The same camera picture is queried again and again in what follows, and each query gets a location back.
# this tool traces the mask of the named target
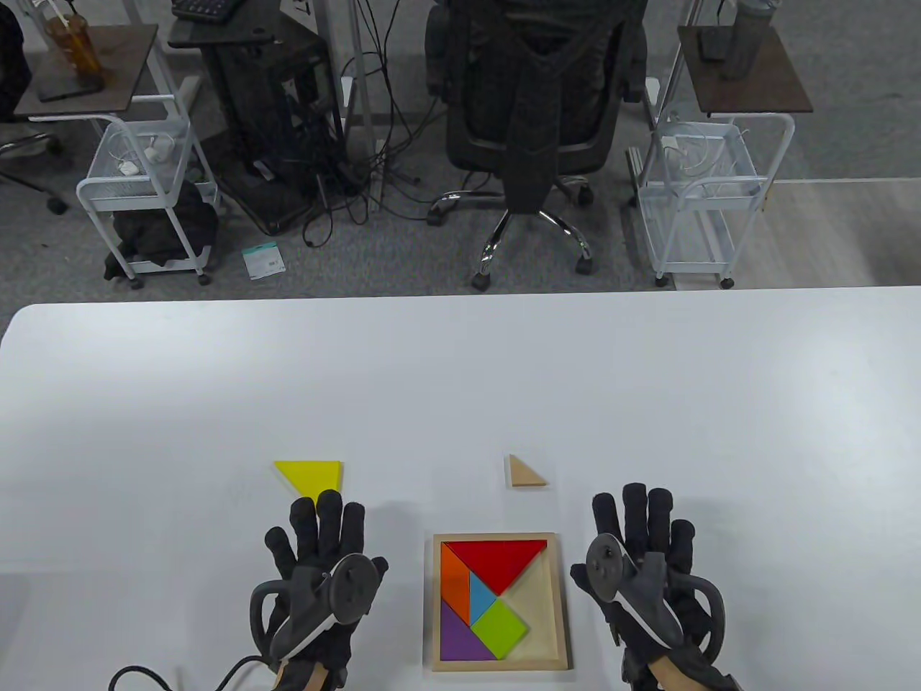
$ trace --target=keyboard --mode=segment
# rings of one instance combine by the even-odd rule
[[[246,0],[173,0],[173,15],[205,24],[225,24]]]

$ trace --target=floor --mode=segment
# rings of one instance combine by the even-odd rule
[[[216,109],[205,92],[196,105],[195,120],[203,135],[214,131]],[[73,190],[92,156],[95,142],[88,125],[66,123],[57,131],[67,150],[61,161],[46,155],[4,161],[4,170],[42,180],[62,192],[73,207],[62,217],[51,216],[38,195],[0,184],[0,333],[13,314],[34,302],[174,299],[337,298],[471,293],[470,279],[484,242],[501,216],[497,209],[458,210],[441,228],[407,221],[386,213],[372,214],[365,225],[353,223],[345,212],[335,217],[334,234],[319,250],[305,246],[299,229],[267,239],[233,204],[223,218],[215,259],[209,266],[214,282],[200,287],[194,275],[146,276],[142,290],[126,282],[102,279],[107,254],[96,230],[76,203]],[[642,112],[625,109],[612,151],[646,135]],[[457,189],[463,173],[444,155],[444,122],[426,130],[400,159],[400,170],[422,179],[403,189],[417,199]],[[631,223],[624,223],[625,202],[631,195],[623,155],[611,155],[609,166],[591,176],[597,191],[590,208],[570,206],[552,193],[548,209],[573,222],[587,236],[597,271],[574,271],[577,247],[538,219],[514,219],[493,263],[495,293],[646,290],[653,287],[651,268],[642,241]],[[400,196],[389,187],[385,202],[410,216],[424,216],[427,207]],[[362,205],[355,206],[358,220]],[[320,241],[328,221],[308,228]],[[286,272],[250,281],[242,250],[275,240]]]
[[[921,285],[921,180],[776,184],[735,281],[737,290]],[[710,275],[675,282],[717,288]]]
[[[916,88],[921,63],[913,53],[921,4],[892,0],[883,15],[877,6],[859,0],[831,2],[784,4],[776,19],[816,107],[812,115],[798,117],[797,135],[780,177],[921,178],[921,94]],[[710,5],[705,21],[713,20]],[[115,21],[121,21],[118,14]],[[674,4],[650,0],[646,24],[651,74],[667,74],[675,42],[668,27],[679,14]],[[896,15],[904,20],[891,21]],[[821,35],[817,28],[822,28]],[[179,76],[199,69],[188,55],[171,59]],[[685,117],[699,115],[686,78],[674,107]],[[207,87],[194,117],[202,136],[222,126]],[[81,127],[60,126],[67,147],[63,160],[4,161],[4,169],[46,182],[74,204],[72,191],[94,146]],[[770,130],[752,132],[756,158],[770,150],[775,135]],[[625,107],[608,165],[592,176],[595,205],[567,207],[557,195],[548,203],[586,233],[597,274],[586,278],[573,272],[576,250],[552,228],[534,220],[517,221],[495,261],[492,290],[654,289],[642,235],[637,233],[640,226],[635,212],[625,206],[630,190],[620,153],[627,146],[642,145],[647,137],[642,112]],[[442,147],[443,124],[436,123],[400,162],[404,172],[422,179],[417,189],[407,190],[418,199],[461,182],[462,174],[447,164]],[[919,184],[877,180],[776,185],[737,269],[737,289],[921,283]],[[386,201],[407,216],[425,212],[424,205],[392,188]],[[155,275],[143,290],[133,292],[123,282],[102,279],[105,248],[79,207],[64,217],[52,217],[31,193],[0,184],[0,333],[18,309],[33,302],[468,293],[479,252],[498,216],[495,210],[458,211],[442,228],[429,228],[386,214],[357,225],[339,214],[327,246],[311,250],[298,232],[285,234],[277,241],[287,271],[250,281],[241,251],[266,238],[228,205],[210,267],[210,287],[199,287],[190,275]],[[309,237],[319,239],[326,229],[325,221],[318,222],[308,229]],[[678,281],[679,288],[715,286],[709,277]]]

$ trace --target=red triangle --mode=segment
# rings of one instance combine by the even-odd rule
[[[546,540],[447,543],[467,568],[494,594],[501,595],[521,572],[547,548]]]

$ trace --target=office chair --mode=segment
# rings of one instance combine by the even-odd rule
[[[22,29],[19,27],[16,16],[8,7],[0,5],[0,123],[15,122],[13,111],[32,79],[29,64],[26,62],[26,54],[22,49],[23,42]],[[64,151],[57,137],[42,132],[20,137],[11,142],[0,143],[0,160],[3,159],[4,154],[38,142],[45,142],[48,152],[55,156],[59,156]],[[3,182],[46,194],[48,210],[56,216],[60,216],[67,210],[67,204],[57,194],[34,182],[0,170],[0,183]]]
[[[448,158],[493,173],[504,192],[442,194],[427,215],[440,226],[458,202],[504,200],[472,285],[490,265],[508,221],[537,215],[577,243],[576,271],[592,271],[582,233],[543,208],[548,193],[589,205],[586,173],[608,157],[620,101],[639,101],[646,80],[647,0],[450,0],[426,26],[426,83],[448,104]]]

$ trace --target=black glove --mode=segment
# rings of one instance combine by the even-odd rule
[[[350,502],[343,509],[343,498],[334,489],[320,494],[316,508],[311,498],[295,501],[291,505],[291,527],[297,537],[297,557],[284,528],[274,527],[265,534],[265,546],[272,550],[283,580],[291,580],[295,566],[315,567],[320,572],[329,573],[344,556],[361,553],[365,548],[365,507]],[[376,556],[371,561],[383,578],[388,568],[387,560]],[[276,597],[266,628],[269,639],[285,622],[289,611],[287,598]],[[342,687],[345,684],[345,666],[352,657],[352,634],[357,626],[358,622],[348,626],[336,624],[317,636],[281,670],[275,691],[303,691],[316,663],[330,672],[329,681],[323,688]]]
[[[689,521],[677,520],[670,524],[671,492],[653,489],[647,497],[646,486],[633,483],[624,487],[624,533],[621,534],[614,497],[599,494],[591,502],[598,533],[610,533],[627,550],[637,567],[643,563],[646,552],[661,552],[669,568],[680,573],[691,573],[694,554],[694,526]],[[569,571],[576,585],[598,603],[604,620],[611,626],[614,640],[624,640],[624,680],[634,689],[655,689],[657,683],[647,665],[668,657],[687,677],[716,689],[737,691],[731,677],[721,674],[700,651],[700,644],[710,631],[710,615],[697,602],[693,591],[667,588],[665,600],[677,615],[684,631],[684,645],[668,649],[659,645],[618,602],[605,603],[598,599],[589,583],[585,564],[573,564]]]

